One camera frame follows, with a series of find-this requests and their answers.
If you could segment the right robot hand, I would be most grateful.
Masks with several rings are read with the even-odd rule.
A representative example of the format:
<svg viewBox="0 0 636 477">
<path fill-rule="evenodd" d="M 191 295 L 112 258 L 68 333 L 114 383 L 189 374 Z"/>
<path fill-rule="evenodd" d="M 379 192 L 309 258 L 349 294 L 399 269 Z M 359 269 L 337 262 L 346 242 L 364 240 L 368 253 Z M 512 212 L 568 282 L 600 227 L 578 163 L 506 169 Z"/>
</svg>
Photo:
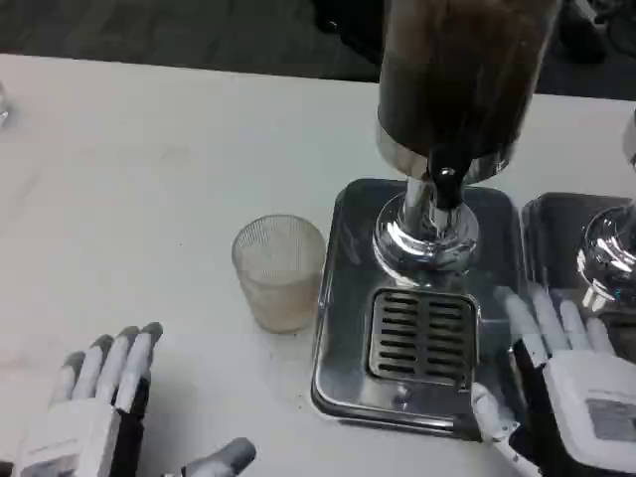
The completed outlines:
<svg viewBox="0 0 636 477">
<path fill-rule="evenodd" d="M 616 354 L 603 322 L 538 286 L 530 303 L 508 287 L 495 296 L 515 339 L 526 419 L 474 383 L 482 439 L 522 476 L 634 475 L 635 366 Z"/>
</svg>

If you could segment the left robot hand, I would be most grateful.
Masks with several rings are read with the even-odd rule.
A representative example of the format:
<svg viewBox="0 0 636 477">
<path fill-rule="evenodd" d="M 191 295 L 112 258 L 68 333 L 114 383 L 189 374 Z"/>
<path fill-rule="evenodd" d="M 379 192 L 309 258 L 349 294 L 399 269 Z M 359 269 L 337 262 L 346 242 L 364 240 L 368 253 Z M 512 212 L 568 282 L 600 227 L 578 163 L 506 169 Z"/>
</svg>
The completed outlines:
<svg viewBox="0 0 636 477">
<path fill-rule="evenodd" d="M 162 335 L 158 322 L 129 326 L 69 355 L 44 413 L 19 446 L 10 475 L 136 475 L 150 370 Z"/>
</svg>

